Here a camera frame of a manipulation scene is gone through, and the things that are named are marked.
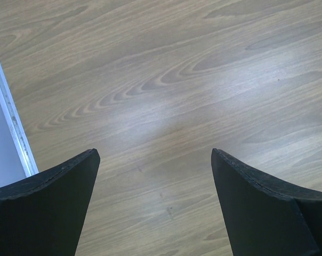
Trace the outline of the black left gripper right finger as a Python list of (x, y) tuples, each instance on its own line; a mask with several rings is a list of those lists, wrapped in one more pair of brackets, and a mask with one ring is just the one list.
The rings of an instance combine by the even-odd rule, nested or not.
[(233, 255), (322, 255), (322, 192), (213, 149), (211, 166)]

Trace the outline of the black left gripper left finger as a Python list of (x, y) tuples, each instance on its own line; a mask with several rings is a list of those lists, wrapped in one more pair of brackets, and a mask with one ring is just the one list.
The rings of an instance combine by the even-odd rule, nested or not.
[(0, 187), (0, 255), (75, 255), (99, 165), (89, 149)]

